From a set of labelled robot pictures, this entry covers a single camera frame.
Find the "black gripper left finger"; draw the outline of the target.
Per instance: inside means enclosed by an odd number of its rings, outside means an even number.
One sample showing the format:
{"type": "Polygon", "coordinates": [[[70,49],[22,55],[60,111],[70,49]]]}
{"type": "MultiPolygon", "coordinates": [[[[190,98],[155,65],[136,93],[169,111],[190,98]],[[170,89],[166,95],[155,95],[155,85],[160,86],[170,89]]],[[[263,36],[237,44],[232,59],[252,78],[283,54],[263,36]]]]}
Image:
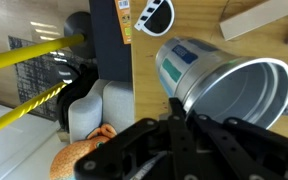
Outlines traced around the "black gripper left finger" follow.
{"type": "Polygon", "coordinates": [[[169,108],[170,116],[167,123],[175,180],[198,180],[194,165],[194,144],[185,124],[182,104],[177,98],[170,98],[169,108]]]}

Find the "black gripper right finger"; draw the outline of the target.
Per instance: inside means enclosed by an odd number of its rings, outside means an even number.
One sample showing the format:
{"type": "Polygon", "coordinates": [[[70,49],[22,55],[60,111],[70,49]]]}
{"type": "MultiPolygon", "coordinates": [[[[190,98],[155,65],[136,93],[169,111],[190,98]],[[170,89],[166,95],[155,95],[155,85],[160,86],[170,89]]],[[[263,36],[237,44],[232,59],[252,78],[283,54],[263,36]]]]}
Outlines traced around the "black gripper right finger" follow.
{"type": "Polygon", "coordinates": [[[288,138],[229,117],[218,123],[204,114],[193,114],[198,132],[223,157],[238,180],[288,180],[288,138]]]}

